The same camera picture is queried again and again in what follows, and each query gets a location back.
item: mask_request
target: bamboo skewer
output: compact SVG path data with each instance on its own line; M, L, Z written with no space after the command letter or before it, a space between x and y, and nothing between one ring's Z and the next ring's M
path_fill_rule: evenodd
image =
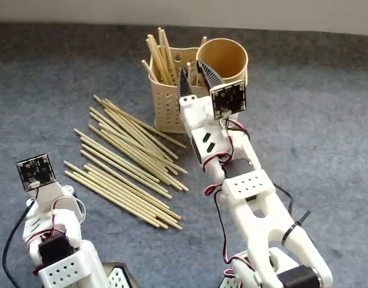
M98 187L97 185L94 185L93 182L89 181L88 179L84 178L83 176L76 175L74 173L70 173L69 171L65 171L65 174L68 175L70 178L74 179L75 181L81 183L82 185L88 187L92 191L96 192L97 194L101 195L108 201L111 201L112 203L116 204L117 206L120 206L122 209L125 209L129 213L132 213L133 215L141 218L142 220L146 221L147 223L153 225L154 227L160 227L155 221L153 221L151 218L144 216L143 214L135 211L134 209L131 209L130 207L126 206L120 201L117 201L116 199L108 196L103 192L103 189Z
M149 172L153 173L156 176L156 173L158 175L158 172L165 172L164 168L162 166L157 165L154 163L149 163L147 161L147 158L144 157L146 154L143 154L142 151L136 151L134 148L132 148L129 144L125 142L117 142L116 139L114 139L110 134L108 134L106 131L101 130L98 131L94 126L89 125L89 128L93 130L94 133L99 135L102 139L109 142L112 146L116 147L118 150L120 150L122 153L127 155L129 158L131 158L133 161L140 164L142 167L146 168Z
M109 164L114 164L115 165L115 163L113 162L113 161L111 161L110 159L108 159L108 158L106 158L105 156L103 156L103 155L101 155L101 154L99 154L99 153L96 153L93 149L90 151L90 152L92 152L93 154L95 154L95 156L97 156L98 158L101 158L102 160L104 160L105 162L107 162L107 163L109 163ZM84 150L81 150L81 153L84 155L84 156L86 156L87 158L89 158L90 160L92 160L93 162L95 162L96 164L98 164L99 166L101 166L100 164L102 164L102 163L100 163L99 161L97 162L97 161L95 161L95 158L94 157L92 157L90 154L88 154L86 151L84 151ZM125 182L125 183L127 183L128 185L130 185L130 186L132 186L133 188L134 187L137 187L138 188L138 186L137 185L134 185L134 183L132 183L132 182L130 182L128 179L126 179L125 177L123 177L123 176L121 176L121 175L119 175L118 173L116 173L116 177L119 177L120 176L120 180L122 180L123 182ZM162 190L160 190L160 189L158 189L158 188L155 188L153 185L150 185L149 183L147 183L147 184L145 184L146 186L148 186L150 189L152 189L152 190L154 190L154 191L156 191L156 192L158 192L158 193L160 193L161 195L163 195L164 197L166 197L166 198L168 198L168 199L171 199L172 198L172 195L169 195L169 194L167 194L167 192L165 192L165 191L167 191L165 188L162 188Z
M164 211L169 210L169 206L167 206L167 204L165 204L164 202L158 200L154 196L150 195L149 193L147 193L143 189L141 189L141 188L139 188L137 186L136 186L137 189L134 189L133 187L127 185L125 182L122 182L120 180L121 179L121 175L117 174L115 171L113 171L112 169L110 169L109 167L107 167L105 164L103 164L99 160L95 159L94 157L91 157L90 159L93 162L96 161L95 162L96 164L102 165L102 168L105 169L107 172L105 172L104 170L101 170L100 168L94 166L91 163L88 163L87 165L84 166L84 168L86 170L88 170L88 171L90 171L92 173L98 173L101 176L105 176L105 177L113 180L118 185L123 186L125 189L128 189L129 191L133 192L134 194L138 195L139 197L143 198L144 200L148 201L149 203L152 203L154 206L156 206L156 207L158 207L160 209L164 209Z
M152 69L149 67L148 63L146 63L145 60L142 60L141 63L145 67L146 72L148 72L150 78L152 78L153 81L158 82L156 76L154 75Z
M164 154L157 146L155 146L153 143L149 143L146 139L142 137L140 133L138 133L135 129L132 129L132 127L128 124L128 122L125 122L120 115L117 115L115 113L112 113L110 110L105 109L104 110L118 125L120 125L123 129L125 129L128 134L130 134L134 139L136 139L140 144L142 144L144 147L147 147L149 149L154 150L156 153L159 153L161 155L164 155L165 157L169 157L166 154Z
M164 149L167 153L169 153L174 159L178 159L178 156L174 154L168 147L162 144L158 139L156 139L152 134L146 131L140 124L133 122L134 126L136 126L144 135L149 137L154 143L156 143L159 147Z
M94 175L97 179L102 179L105 180L108 184L110 184L111 186L116 187L117 189L122 190L123 192L129 194L131 197L134 197L137 201L143 203L144 205L146 205L147 207L149 207L150 209L152 209L155 212L161 212L163 217L167 217L168 219L170 219L171 221L173 221L174 223L177 223L178 220L176 220L174 218L174 216L170 216L168 215L168 213L165 213L164 210L162 210L159 207L154 206L153 204L149 203L147 200L145 200L143 197L138 196L137 194L133 194L132 192L128 191L126 188L124 188L123 186L119 185L118 183L116 183L115 181L113 181L112 179L104 176L103 174L100 174L99 172L97 172L94 169L91 169L89 166L84 165L84 168L86 168L87 170L89 170L88 174L89 175Z
M163 148L167 153L169 153L174 159L178 159L178 156L174 154L169 148L167 148L164 144L162 144L160 141L158 141L156 138L154 138L152 135L150 135L145 129L143 129L139 124L133 122L132 120L129 120L123 115L116 114L113 112L115 117L119 119L119 121L122 121L122 123L126 123L126 125L131 129L134 133L136 133L139 137L143 139L147 144L149 144L149 147L154 148L156 151L158 151L160 154L162 154L166 159L173 162L173 160L164 152L162 151L158 146Z
M147 192L141 193L141 192L139 192L135 189L132 189L131 187L128 187L125 183L121 182L117 178L111 176L107 172L99 169L98 167L95 167L94 165L92 165L90 163L88 163L87 165L84 165L84 168L86 170L88 170L89 173L94 173L99 177L110 179L111 181L115 182L117 185L122 186L125 189L128 189L129 191L133 192L135 195L139 196L140 198L143 198L144 200L146 200L150 204L152 204L155 207L161 209L162 211L164 211L165 213L171 215L175 219L177 219L177 220L181 219L181 217L178 214L174 213L173 211L171 211L169 209L169 206L167 206L165 203L159 201L157 198L153 197L152 195L148 194Z
M149 39L150 43L152 44L153 49L157 52L158 60L161 62L162 68L163 68L164 73L165 73L165 75L167 77L167 81L168 82L166 84L167 85L173 85L173 81L170 78L169 69L167 68L166 63L163 60L163 57L162 57L162 54L161 54L161 50L158 48L158 45L157 45L157 42L155 41L154 36L152 34L148 34L148 39Z
M114 199L116 199L118 201L122 201L126 205L128 205L129 207L133 208L134 210L138 210L139 212L141 211L144 214L147 214L147 215L149 215L152 218L155 218L157 216L157 214L149 211L148 209L145 209L142 205L138 204L134 199L132 199L128 195L125 196L125 193L123 193L121 190L106 185L99 178L97 178L95 176L92 176L92 175L89 175L88 173L86 173L85 171L79 169L78 167L76 167L75 165L69 163L68 161L64 161L64 164L66 166L68 166L70 169L73 169L77 173L79 173L82 176L84 176L85 178L89 179L90 181L95 182L97 185L99 185L102 188L106 189L109 192L107 194L110 197L113 197Z
M113 141L115 141L115 139L113 137L111 137L107 132L105 131L101 131L105 136L107 136L108 138L112 139ZM142 157L143 159L145 159L145 161L148 161L149 156L147 156L146 154L143 155ZM182 183L180 183L178 180L176 180L174 177L172 177L170 174L160 170L159 173L154 173L156 177L158 177L158 179L160 179L161 181L165 182L166 184L172 184L174 187L176 187L177 189L179 189L180 191L183 189L185 191L188 191L189 189Z
M157 134L157 135L159 135L159 136L161 136L161 137L165 138L166 140L168 140L168 141L170 141L170 142L172 142L172 143L174 143L174 144L176 144L176 145L178 145L178 146L180 146L180 147L182 147L182 148L186 148L186 145L182 144L180 141L177 141L176 139L171 138L170 136L168 136L168 135L166 135L166 134L162 133L161 131L158 131L158 130L157 130L157 129L155 129L154 127L152 127L152 126L150 126L150 125L148 125L148 124L146 124L146 123L142 122L140 119L137 119L137 118L135 118L134 116L131 116L130 114L128 114L128 113L126 113L126 112L122 111L120 108L118 108L118 106L114 105L114 104L113 104L111 101L109 101L108 99L102 100L102 99L101 99L100 97L98 97L97 95L94 95L94 99L95 99L97 102L99 102L101 105L103 105L103 106L104 106L105 101L106 101L107 103L112 104L112 105L115 107L115 108L114 108L114 111L115 111L116 113L120 113L120 114L124 115L124 116L125 116L125 117L127 117L128 119L131 119L132 121L134 121L134 122L138 123L139 125L143 126L144 128L148 129L149 131L152 131L153 133L155 133L155 134Z
M175 81L175 83L178 84L177 71L176 71L176 67L175 67L174 62L173 62L172 52L170 51L170 46L169 46L169 42L167 41L165 30L163 29L161 31L161 33L162 33L162 37L164 39L163 42L164 42L164 46L165 46L165 51L167 53L167 60L168 60L169 65L170 65L170 69L172 69L172 71L173 71L174 81Z
M99 123L99 126L102 127L104 130L108 131L110 134L112 134L114 137L118 138L117 140L124 140L126 142L128 142L128 144L132 144L133 146L142 149L144 152L150 154L151 156L153 156L154 158L156 158L156 160L162 162L165 164L165 167L171 166L173 168L176 168L177 170L181 171L182 173L188 173L188 171L186 171L185 169L179 167L178 165L176 165L173 162L170 162L169 160L165 159L164 157L162 157L161 155L155 153L154 151L145 148L144 146L142 146L140 143L138 143L137 141L131 141L129 139L127 139L126 137L124 137L122 134L119 134L117 131L115 131L114 129L112 129L111 127Z
M145 146L141 145L139 142L131 139L131 138L127 138L124 135L122 135L121 133L117 132L116 130L114 130L112 127L103 124L103 123L99 123L98 124L102 129L110 132L111 134L113 134L114 136L116 136L117 138L120 138L121 140L127 142L128 144L131 144L139 149L143 149L145 152L147 152L148 154L152 155L154 158L157 158L160 161L166 160L164 157L161 156L161 154L153 151L152 149L146 148Z
M167 197L167 198L172 198L171 195L169 195L167 193L167 189L163 188L162 186L158 185L158 184L150 184L149 182L143 180L142 178L138 177L137 175L135 175L134 173L127 173L126 170L122 169L122 167L118 164L116 164L116 162L113 162L111 159L105 157L104 155L102 155L101 153L97 152L96 150L90 148L89 146L82 144L82 147L85 148L86 150L88 150L90 153L94 154L95 156L97 156L98 158L104 160L106 163L112 165L113 167L116 167L117 169L123 171L124 173L128 174L129 176L131 176L133 179L139 181L140 183L143 183L143 185L149 187L150 189L160 193L161 195Z
M160 180L152 175L150 175L148 172L138 168L137 166L129 163L125 159L118 156L116 153L112 152L111 150L105 148L104 146L100 145L99 143L95 141L90 141L89 139L85 137L81 137L81 141L85 144L89 145L90 147L94 148L98 152L102 153L106 157L110 158L120 166L126 168L131 173L134 173L135 175L139 176L140 178L144 179L145 181L149 182L150 184L154 185L154 183L160 182Z
M204 45L207 42L208 38L206 36L202 37L200 46Z
M107 119L104 115L102 115L100 112L98 112L97 110L95 110L93 107L90 107L90 115L97 120L100 123L106 123L109 126L111 126L112 128L116 129L117 132L123 134L126 137L129 137L129 135L127 133L125 133L124 130L120 129L119 126L117 126L116 124L114 124L111 120Z
M186 63L186 69L188 70L188 82L189 85L192 85L192 71L190 71L190 62Z
M96 142L95 140L93 140L92 138L87 136L86 134L82 133L81 131L79 131L77 129L74 129L74 131L81 137L81 141L85 142L86 144L91 145L93 148L95 146L98 146L98 149L103 149L105 152L110 154L110 156L108 156L108 157L111 158L116 163L118 163L119 165L122 165L123 167L125 167L126 169L128 169L129 171L131 171L135 174L140 173L143 178L147 177L147 178L153 180L154 182L159 182L159 180L156 177L150 175L148 172L138 168L134 164L132 164L132 163L128 162L127 160L123 159L122 157L118 156L116 153L114 153L113 151L107 149L105 146L99 144L98 142Z
M159 166L157 162L155 162L152 158L150 158L148 155L144 154L141 150L136 150L135 148L129 146L127 143L123 143L123 146L120 147L116 141L116 139L111 136L109 133L107 133L104 130L98 131L102 134L102 137L110 142L111 144L118 146L118 149L123 149L125 146L127 148L125 153L129 153L129 157L135 158L134 160L139 162L140 165L142 165L144 168L146 168L149 172L154 174L158 179L162 180L166 184L169 183L166 182L163 175L167 172L167 170L163 166Z
M167 75L165 74L165 70L162 66L161 60L158 57L158 51L153 46L153 43L150 41L150 39L146 39L146 44L149 47L150 53L152 54L152 58L154 60L154 63L156 64L158 70L160 70L161 77L166 85L169 85L169 81L167 78Z
M164 39L162 36L162 29L161 27L158 27L158 41L160 42L160 51L161 51L161 55L162 55L162 60L164 62L164 65L167 67L167 59L166 59L166 50L165 50L165 45L164 45Z
M112 192L113 194L117 193L119 195L122 195L123 198L127 199L130 203L133 204L133 206L138 206L139 209L147 214L151 214L153 217L158 217L159 219L165 221L166 223L170 224L173 227L176 227L177 229L181 230L182 227L179 226L177 224L177 220L173 219L171 216L169 215L165 215L164 212L162 212L161 210L157 209L156 207L150 205L149 203L145 202L142 199L138 199L135 195L131 194L128 191L124 191L122 189L118 189L115 185L112 185L110 183L107 183L105 181L103 181L102 179L100 179L99 177L97 177L97 175L92 175L88 173L88 176L92 179L94 179L99 185L101 185L103 188L107 189L108 191L114 191ZM161 223L158 221L158 225L160 225L161 227L165 228L165 224Z
M138 141L141 145L154 150L156 153L159 153L159 151L155 147L149 146L149 144L143 138L141 138L140 135L135 133L126 123L124 123L124 121L122 120L122 118L118 116L118 114L112 113L110 110L106 108L104 109L104 111L106 114L109 115L110 118L112 118L113 121L115 121L122 129L124 129L129 135L131 135L132 138Z

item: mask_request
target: gripper jaw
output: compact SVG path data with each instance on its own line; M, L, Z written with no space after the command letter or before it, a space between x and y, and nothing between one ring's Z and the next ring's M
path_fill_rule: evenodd
M179 79L178 79L178 98L193 95L192 89L190 88L188 81L188 72L185 67L179 69Z
M222 79L222 77L209 65L200 60L197 60L197 70L202 75L202 78L204 78L204 82L208 90L224 84L224 80Z

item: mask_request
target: pile of chopsticks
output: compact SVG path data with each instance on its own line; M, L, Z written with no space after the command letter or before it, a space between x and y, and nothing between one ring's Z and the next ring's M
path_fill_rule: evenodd
M155 73L152 71L151 67L146 63L145 60L142 60L141 63L145 67L146 71L153 81L160 82L165 85L177 86L177 75L179 67L175 65L175 61L173 60L172 51L170 49L165 30L161 29L161 27L158 28L158 40L160 42L160 45L157 45L157 42L152 34L148 34L146 44L148 45L148 48L154 60L154 65L159 72L159 79L156 77ZM206 36L204 36L202 38L201 45L203 45L206 41L207 38ZM195 73L193 71L195 69L195 65L188 62L186 63L186 68L189 73L189 83L193 83L192 79L195 78Z
M84 171L65 161L65 165L73 170L73 172L65 171L65 174L154 227L167 229L168 225L171 225L181 230L181 226L177 224L181 219L178 214L119 172L171 199L172 195L160 183L170 185L179 191L188 191L184 184L171 175L187 171L173 162L178 156L150 132L183 148L186 146L122 111L110 100L101 99L96 95L94 98L103 106L110 119L91 107L90 116L98 122L99 128L93 125L89 125L89 128L117 151L74 129L82 141L81 154L94 164L84 165ZM134 163L122 158L118 155L118 151Z

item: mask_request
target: cylindrical cup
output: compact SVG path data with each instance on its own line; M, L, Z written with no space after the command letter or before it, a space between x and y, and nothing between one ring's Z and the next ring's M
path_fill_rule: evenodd
M198 49L196 60L209 65L226 83L245 79L247 84L248 54L236 41L225 38L209 40Z

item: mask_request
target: black cable tie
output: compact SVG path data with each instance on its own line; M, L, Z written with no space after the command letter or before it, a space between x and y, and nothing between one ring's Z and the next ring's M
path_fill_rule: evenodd
M306 218L311 214L311 210L306 211L306 213L298 220L296 221L289 229L285 232L284 237L281 240L281 245L285 246L285 241L289 237L289 235L292 233L292 231L297 227L301 226Z

